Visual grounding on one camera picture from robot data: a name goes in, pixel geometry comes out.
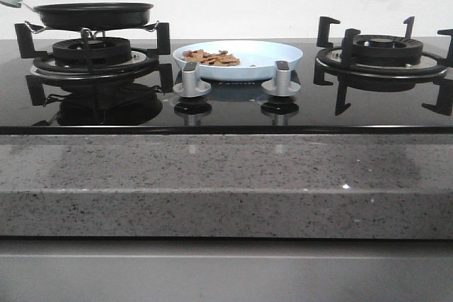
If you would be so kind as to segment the brown meat pieces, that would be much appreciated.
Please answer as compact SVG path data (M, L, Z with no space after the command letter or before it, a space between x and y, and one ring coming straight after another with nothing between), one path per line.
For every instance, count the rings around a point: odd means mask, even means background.
M227 50L219 50L218 53L206 52L203 49L185 50L179 60L184 62L195 62L207 66L238 66L241 60L229 54Z

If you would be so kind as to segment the light blue plate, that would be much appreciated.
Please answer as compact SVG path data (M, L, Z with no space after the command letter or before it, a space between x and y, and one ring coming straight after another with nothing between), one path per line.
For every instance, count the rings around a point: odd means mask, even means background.
M278 42L258 40L197 42L174 50L173 58L180 69L183 69L186 64L183 53L189 50L204 50L210 54L226 50L239 59L239 64L236 66L199 65L198 75L203 79L215 81L268 80L275 76L276 61L286 61L289 69L293 71L303 56L299 48Z

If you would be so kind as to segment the black frying pan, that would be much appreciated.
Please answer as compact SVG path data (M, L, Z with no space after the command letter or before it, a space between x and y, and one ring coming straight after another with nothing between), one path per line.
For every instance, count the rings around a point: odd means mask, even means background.
M98 2L29 6L40 16L44 30L97 31L139 28L149 22L149 3Z

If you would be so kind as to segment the left silver stove knob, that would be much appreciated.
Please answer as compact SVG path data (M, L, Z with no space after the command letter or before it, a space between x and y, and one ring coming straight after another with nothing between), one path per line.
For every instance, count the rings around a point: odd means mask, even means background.
M198 63L188 62L181 74L181 82L173 87L173 92L182 98L196 98L207 95L211 84L203 81L197 73Z

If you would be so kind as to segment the silver stove knob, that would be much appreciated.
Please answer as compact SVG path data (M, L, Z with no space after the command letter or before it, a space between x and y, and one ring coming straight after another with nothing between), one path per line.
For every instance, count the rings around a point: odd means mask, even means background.
M289 64L286 61L276 61L275 68L275 76L261 84L263 91L277 97L290 97L298 94L301 86L291 80Z
M211 84L203 81L197 73L198 63L188 62L181 74L181 82L173 87L173 92L182 98L196 98L207 95Z

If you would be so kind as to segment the right silver stove knob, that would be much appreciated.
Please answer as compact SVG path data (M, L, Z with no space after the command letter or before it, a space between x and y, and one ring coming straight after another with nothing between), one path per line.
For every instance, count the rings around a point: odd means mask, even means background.
M290 97L298 94L301 86L291 80L289 64L286 61L276 61L275 68L275 76L261 84L263 91L277 97Z

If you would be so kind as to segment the left black pan support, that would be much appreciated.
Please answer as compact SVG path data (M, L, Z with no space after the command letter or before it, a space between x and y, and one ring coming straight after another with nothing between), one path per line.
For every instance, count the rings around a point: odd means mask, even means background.
M58 66L55 64L53 52L37 51L33 42L33 33L44 31L42 26L33 25L29 22L15 24L16 37L19 52L23 59L32 59L33 65L30 72L44 79L59 81L78 81L95 79L113 79L133 76L143 76L156 71L159 66L159 57L171 53L170 31L168 23L156 22L142 27L143 30L156 32L156 47L151 49L132 49L131 60L110 66L94 66L91 60L87 60L85 67ZM88 39L107 37L105 33L99 35L88 28L80 30L80 37L88 51Z

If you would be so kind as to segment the black glass gas hob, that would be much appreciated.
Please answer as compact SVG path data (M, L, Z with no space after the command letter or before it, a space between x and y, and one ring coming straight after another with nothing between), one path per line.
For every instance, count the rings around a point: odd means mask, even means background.
M180 71L162 56L126 81L66 83L32 75L13 40L1 42L2 134L410 134L452 132L452 75L419 80L350 78L315 64L292 74L302 89L273 98L257 82L213 82L204 98L178 97Z

